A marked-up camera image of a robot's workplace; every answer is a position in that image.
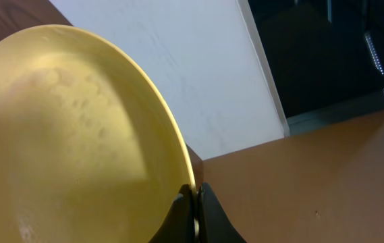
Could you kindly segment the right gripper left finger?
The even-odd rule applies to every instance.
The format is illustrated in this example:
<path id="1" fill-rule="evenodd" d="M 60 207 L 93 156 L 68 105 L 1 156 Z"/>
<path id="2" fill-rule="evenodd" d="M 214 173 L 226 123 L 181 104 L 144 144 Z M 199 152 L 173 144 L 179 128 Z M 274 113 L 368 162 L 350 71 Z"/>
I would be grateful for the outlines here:
<path id="1" fill-rule="evenodd" d="M 194 198 L 188 184 L 181 186 L 161 227 L 150 243 L 194 243 Z"/>

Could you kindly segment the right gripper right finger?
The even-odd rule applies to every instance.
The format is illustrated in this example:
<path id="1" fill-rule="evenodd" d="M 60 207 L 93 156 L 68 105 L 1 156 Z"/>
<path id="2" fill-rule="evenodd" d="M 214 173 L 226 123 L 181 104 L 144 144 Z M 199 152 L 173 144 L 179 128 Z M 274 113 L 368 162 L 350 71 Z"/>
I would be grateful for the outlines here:
<path id="1" fill-rule="evenodd" d="M 202 243 L 246 243 L 229 221 L 210 185 L 198 193 L 199 240 Z"/>

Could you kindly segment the yellow plate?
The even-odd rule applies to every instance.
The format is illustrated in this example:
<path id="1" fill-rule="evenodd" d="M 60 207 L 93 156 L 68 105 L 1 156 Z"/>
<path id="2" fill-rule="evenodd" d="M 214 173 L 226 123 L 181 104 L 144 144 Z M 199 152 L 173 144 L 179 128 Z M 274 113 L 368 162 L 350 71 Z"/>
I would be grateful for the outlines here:
<path id="1" fill-rule="evenodd" d="M 148 242 L 183 185 L 180 129 L 121 49 L 55 24 L 0 40 L 0 242 Z"/>

